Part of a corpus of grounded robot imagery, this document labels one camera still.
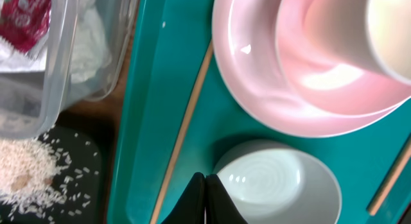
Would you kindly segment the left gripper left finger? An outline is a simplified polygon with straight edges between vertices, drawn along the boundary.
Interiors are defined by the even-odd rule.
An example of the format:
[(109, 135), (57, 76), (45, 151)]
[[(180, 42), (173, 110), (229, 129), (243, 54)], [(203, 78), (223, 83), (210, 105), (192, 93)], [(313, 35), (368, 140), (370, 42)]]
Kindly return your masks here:
[(204, 224), (205, 182), (202, 173), (195, 173), (162, 224)]

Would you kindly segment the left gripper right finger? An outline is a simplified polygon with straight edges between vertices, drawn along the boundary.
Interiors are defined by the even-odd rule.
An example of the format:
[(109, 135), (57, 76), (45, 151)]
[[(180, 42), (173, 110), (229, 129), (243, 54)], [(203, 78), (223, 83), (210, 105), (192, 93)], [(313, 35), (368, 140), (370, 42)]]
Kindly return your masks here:
[(207, 224), (247, 224), (225, 190), (217, 175), (205, 178), (206, 223)]

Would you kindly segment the white napkin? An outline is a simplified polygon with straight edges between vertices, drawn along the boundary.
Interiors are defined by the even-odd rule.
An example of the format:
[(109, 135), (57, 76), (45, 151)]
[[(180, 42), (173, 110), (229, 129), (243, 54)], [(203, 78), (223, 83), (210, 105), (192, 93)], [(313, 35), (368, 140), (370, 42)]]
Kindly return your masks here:
[[(28, 73), (46, 69), (47, 48), (36, 59), (20, 54), (1, 41), (1, 72)], [(111, 54), (96, 0), (80, 0), (78, 20), (71, 56), (71, 82), (83, 83), (110, 64)]]

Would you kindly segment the red snack wrapper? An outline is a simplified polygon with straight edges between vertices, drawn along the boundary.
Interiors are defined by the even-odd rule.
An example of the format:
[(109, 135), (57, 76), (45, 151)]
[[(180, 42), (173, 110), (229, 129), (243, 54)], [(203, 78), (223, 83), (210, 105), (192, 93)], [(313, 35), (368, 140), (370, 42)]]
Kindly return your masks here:
[(20, 53), (31, 51), (49, 30), (51, 0), (3, 0), (1, 37)]

